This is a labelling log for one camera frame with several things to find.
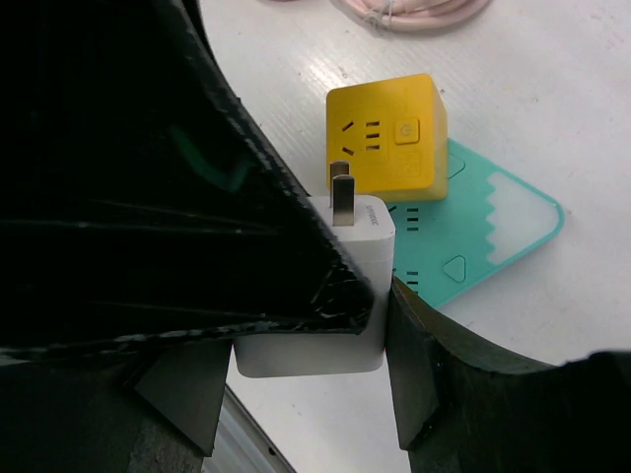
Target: yellow cube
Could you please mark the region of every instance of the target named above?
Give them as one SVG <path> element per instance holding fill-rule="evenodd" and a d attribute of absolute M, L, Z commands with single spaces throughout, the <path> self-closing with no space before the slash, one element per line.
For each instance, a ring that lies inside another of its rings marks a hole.
<path fill-rule="evenodd" d="M 428 74 L 326 97 L 326 172 L 334 161 L 348 162 L 359 194 L 390 202 L 445 198 L 447 140 L 447 112 Z"/>

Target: pink cable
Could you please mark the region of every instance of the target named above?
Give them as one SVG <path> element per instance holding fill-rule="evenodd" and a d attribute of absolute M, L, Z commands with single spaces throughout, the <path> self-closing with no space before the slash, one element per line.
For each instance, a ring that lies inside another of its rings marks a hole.
<path fill-rule="evenodd" d="M 416 32 L 462 22 L 491 0 L 339 0 L 367 22 L 388 30 Z"/>

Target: yellow power socket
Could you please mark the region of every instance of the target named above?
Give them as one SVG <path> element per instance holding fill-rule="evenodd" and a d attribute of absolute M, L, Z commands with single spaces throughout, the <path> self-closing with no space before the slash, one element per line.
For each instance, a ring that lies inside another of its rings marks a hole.
<path fill-rule="evenodd" d="M 334 89 L 326 96 L 326 169 L 350 164 L 359 194 L 384 201 L 447 196 L 447 112 L 428 74 Z"/>

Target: triangle symbol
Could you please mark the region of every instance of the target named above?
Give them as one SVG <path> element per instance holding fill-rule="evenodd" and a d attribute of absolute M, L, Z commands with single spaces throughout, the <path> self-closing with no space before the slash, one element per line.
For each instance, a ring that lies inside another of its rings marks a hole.
<path fill-rule="evenodd" d="M 466 261 L 463 256 L 457 256 L 443 266 L 443 271 L 457 283 L 462 283 L 466 276 Z"/>

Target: power button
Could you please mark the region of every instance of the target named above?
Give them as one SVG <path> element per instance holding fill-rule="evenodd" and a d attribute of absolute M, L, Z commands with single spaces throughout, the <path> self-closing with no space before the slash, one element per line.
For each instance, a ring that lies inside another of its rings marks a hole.
<path fill-rule="evenodd" d="M 394 122 L 394 143 L 397 145 L 411 145 L 418 143 L 418 119 L 403 118 Z"/>

